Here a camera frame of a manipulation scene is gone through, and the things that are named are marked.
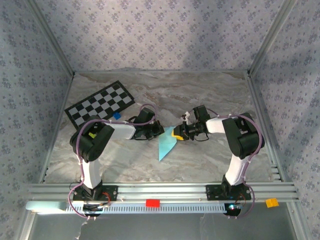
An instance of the cable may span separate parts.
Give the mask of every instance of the cable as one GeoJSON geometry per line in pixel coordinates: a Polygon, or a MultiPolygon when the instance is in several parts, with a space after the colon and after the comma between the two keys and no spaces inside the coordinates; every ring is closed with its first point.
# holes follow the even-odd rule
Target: cable
{"type": "Polygon", "coordinates": [[[128,122],[131,122],[133,119],[135,119],[137,116],[132,116],[128,119],[128,122]]]}
{"type": "Polygon", "coordinates": [[[219,114],[216,113],[215,111],[213,111],[213,110],[211,110],[211,109],[209,109],[209,108],[207,108],[207,109],[208,109],[210,112],[214,113],[215,115],[219,116],[219,114]]]}
{"type": "Polygon", "coordinates": [[[242,207],[244,207],[245,205],[246,205],[246,198],[245,198],[245,196],[242,194],[242,193],[240,193],[239,194],[239,196],[238,196],[238,198],[236,199],[236,201],[234,202],[234,205],[239,201],[239,198],[240,197],[242,197],[243,199],[244,199],[244,204],[243,204],[243,206],[242,207]]]}
{"type": "Polygon", "coordinates": [[[106,197],[108,198],[107,204],[110,204],[110,203],[111,203],[111,197],[110,197],[109,193],[103,192],[102,194],[103,194],[103,195],[106,195],[106,197]]]}
{"type": "Polygon", "coordinates": [[[205,141],[208,141],[210,138],[208,137],[208,134],[206,133],[206,139],[204,140],[197,140],[196,137],[194,137],[194,140],[196,140],[197,142],[205,142],[205,141]]]}
{"type": "Polygon", "coordinates": [[[73,182],[71,182],[70,184],[69,184],[69,190],[71,190],[71,185],[72,184],[78,184],[78,183],[80,183],[79,181],[73,181],[73,182]]]}
{"type": "Polygon", "coordinates": [[[81,129],[80,129],[80,131],[79,131],[79,134],[78,134],[78,136],[77,136],[77,139],[76,139],[76,144],[75,144],[76,157],[77,157],[77,159],[78,159],[78,161],[79,161],[79,165],[80,165],[80,169],[81,169],[81,182],[80,182],[78,185],[74,186],[74,187],[70,190],[70,192],[69,192],[69,194],[68,194],[68,199],[67,199],[70,207],[73,209],[73,211],[74,211],[79,217],[82,217],[82,218],[85,218],[85,219],[88,218],[87,216],[81,214],[80,212],[78,212],[78,211],[76,210],[76,208],[73,206],[73,204],[72,204],[72,202],[71,202],[71,198],[70,198],[70,197],[71,197],[71,194],[72,194],[77,188],[81,187],[81,186],[84,184],[84,182],[85,182],[85,173],[84,173],[84,167],[83,167],[83,158],[82,158],[82,157],[80,156],[80,154],[79,154],[79,144],[80,144],[80,138],[81,138],[81,136],[82,136],[82,133],[84,132],[85,128],[86,128],[89,124],[91,124],[91,123],[131,125],[131,126],[144,126],[144,125],[150,124],[150,123],[152,123],[152,122],[156,119],[156,117],[157,117],[157,115],[158,115],[158,108],[157,108],[155,105],[153,105],[153,104],[145,103],[145,104],[143,104],[143,105],[140,107],[139,111],[141,111],[142,108],[145,107],[145,106],[153,107],[153,109],[154,109],[154,116],[152,117],[152,119],[151,119],[150,121],[147,121],[147,122],[144,122],[144,123],[132,123],[132,122],[122,122],[122,121],[111,121],[111,120],[105,120],[105,119],[93,119],[93,120],[90,120],[90,121],[86,122],[86,123],[81,127],[81,129]]]}
{"type": "Polygon", "coordinates": [[[251,211],[252,209],[254,208],[255,206],[255,200],[256,200],[256,197],[255,197],[255,192],[253,190],[253,188],[248,185],[246,183],[246,171],[247,171],[247,168],[249,166],[249,164],[251,163],[251,159],[257,155],[257,153],[260,151],[261,147],[262,147],[262,143],[263,143],[263,139],[262,139],[262,132],[259,128],[259,126],[253,121],[251,120],[249,117],[246,117],[246,116],[243,116],[243,115],[225,115],[225,116],[219,116],[218,115],[218,118],[219,119],[227,119],[227,118],[233,118],[233,117],[237,117],[237,118],[242,118],[242,119],[245,119],[247,120],[248,122],[250,122],[256,129],[257,133],[258,133],[258,136],[259,136],[259,144],[258,144],[258,147],[256,148],[256,150],[249,156],[248,160],[246,161],[246,163],[244,164],[244,167],[243,167],[243,172],[241,174],[241,178],[242,178],[242,183],[243,185],[245,185],[247,188],[249,188],[250,192],[252,193],[252,204],[249,208],[249,210],[243,214],[243,215],[240,215],[240,216],[235,216],[235,217],[232,217],[234,219],[239,219],[239,218],[244,218],[245,216],[247,216],[251,211]]]}

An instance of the yellow object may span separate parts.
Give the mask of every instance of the yellow object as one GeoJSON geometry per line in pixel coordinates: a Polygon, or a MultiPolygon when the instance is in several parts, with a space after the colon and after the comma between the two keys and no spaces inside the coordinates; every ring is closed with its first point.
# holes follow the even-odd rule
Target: yellow object
{"type": "Polygon", "coordinates": [[[265,203],[266,203],[267,208],[279,206],[278,200],[276,198],[269,198],[269,199],[265,200],[265,203]]]}
{"type": "Polygon", "coordinates": [[[97,134],[93,134],[92,132],[89,132],[89,136],[94,139],[97,136],[97,134]]]}
{"type": "Polygon", "coordinates": [[[174,134],[174,130],[172,130],[171,136],[174,137],[174,138],[176,138],[176,139],[178,139],[178,140],[183,140],[183,137],[182,137],[182,136],[178,136],[178,135],[175,135],[175,134],[174,134]]]}

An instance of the robotic arm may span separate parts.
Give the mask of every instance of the robotic arm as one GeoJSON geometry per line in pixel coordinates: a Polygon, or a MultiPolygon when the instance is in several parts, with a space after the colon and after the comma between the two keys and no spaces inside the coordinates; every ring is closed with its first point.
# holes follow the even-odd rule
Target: robotic arm
{"type": "MultiPolygon", "coordinates": [[[[104,123],[93,122],[88,124],[81,134],[79,141],[79,155],[83,158],[82,167],[84,182],[81,186],[85,197],[91,200],[98,200],[102,194],[102,180],[99,173],[99,162],[97,159],[104,151],[109,140],[151,140],[164,133],[164,128],[159,121],[150,122],[155,113],[149,108],[143,108],[138,116],[131,117],[126,123],[104,123]]],[[[92,120],[99,120],[98,116],[91,116],[86,123],[92,120]]],[[[81,127],[71,137],[70,145],[73,152],[77,154],[77,138],[81,127]]]]}
{"type": "MultiPolygon", "coordinates": [[[[225,134],[228,145],[232,152],[231,162],[228,171],[225,173],[221,183],[221,191],[212,192],[217,197],[228,197],[230,199],[245,189],[243,184],[245,172],[248,167],[248,158],[259,147],[259,134],[257,129],[248,120],[241,117],[211,118],[204,105],[193,109],[196,123],[187,124],[183,121],[172,131],[172,136],[178,140],[194,140],[199,134],[225,134]]],[[[244,116],[253,121],[249,113],[244,116]]]]}

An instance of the red wire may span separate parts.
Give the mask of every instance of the red wire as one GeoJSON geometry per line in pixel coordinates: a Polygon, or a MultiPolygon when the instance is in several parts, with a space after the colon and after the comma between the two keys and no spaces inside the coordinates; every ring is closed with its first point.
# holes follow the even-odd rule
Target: red wire
{"type": "Polygon", "coordinates": [[[107,196],[107,198],[108,198],[108,204],[110,204],[110,202],[111,202],[111,197],[110,197],[109,193],[103,192],[102,194],[105,195],[105,196],[107,196]]]}
{"type": "Polygon", "coordinates": [[[234,202],[234,204],[236,204],[236,203],[239,201],[239,198],[240,198],[240,197],[242,197],[242,198],[244,199],[244,205],[243,205],[243,206],[245,206],[245,205],[246,205],[246,198],[245,198],[245,196],[244,196],[242,193],[239,194],[239,196],[238,196],[238,198],[236,199],[236,201],[234,202]]]}

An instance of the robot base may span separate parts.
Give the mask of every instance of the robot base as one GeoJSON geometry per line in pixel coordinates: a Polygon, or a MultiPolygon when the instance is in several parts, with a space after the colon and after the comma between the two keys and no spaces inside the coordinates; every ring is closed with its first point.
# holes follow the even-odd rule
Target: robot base
{"type": "Polygon", "coordinates": [[[250,189],[243,183],[232,186],[228,192],[223,184],[206,185],[205,190],[208,201],[243,200],[241,196],[243,196],[246,201],[251,200],[250,189]]]}
{"type": "Polygon", "coordinates": [[[108,202],[108,197],[102,193],[107,193],[111,202],[116,201],[118,195],[118,186],[103,185],[101,181],[95,188],[91,189],[83,184],[75,189],[72,200],[108,202]]]}

